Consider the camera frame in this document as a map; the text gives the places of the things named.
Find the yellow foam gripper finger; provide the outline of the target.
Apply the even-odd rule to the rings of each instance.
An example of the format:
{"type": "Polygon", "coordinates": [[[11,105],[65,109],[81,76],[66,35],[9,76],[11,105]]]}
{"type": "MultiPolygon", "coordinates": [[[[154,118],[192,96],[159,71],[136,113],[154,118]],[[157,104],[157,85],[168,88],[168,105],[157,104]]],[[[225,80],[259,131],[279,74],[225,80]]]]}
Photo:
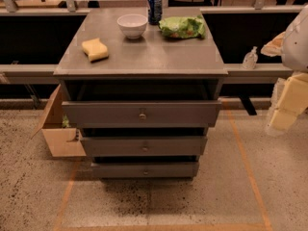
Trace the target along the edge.
{"type": "Polygon", "coordinates": [[[269,57],[281,56],[284,37],[285,33],[280,33],[278,36],[273,38],[271,41],[269,41],[262,47],[261,53],[269,57]]]}

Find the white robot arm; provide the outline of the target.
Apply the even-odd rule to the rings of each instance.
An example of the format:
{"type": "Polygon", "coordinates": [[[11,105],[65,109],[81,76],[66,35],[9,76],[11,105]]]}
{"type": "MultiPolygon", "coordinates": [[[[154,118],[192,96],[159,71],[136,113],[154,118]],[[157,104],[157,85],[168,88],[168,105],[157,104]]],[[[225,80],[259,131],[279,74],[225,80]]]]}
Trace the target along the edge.
{"type": "Polygon", "coordinates": [[[308,108],[308,5],[287,29],[263,46],[266,56],[280,56],[293,74],[274,85],[266,132],[279,136],[287,132],[308,108]]]}

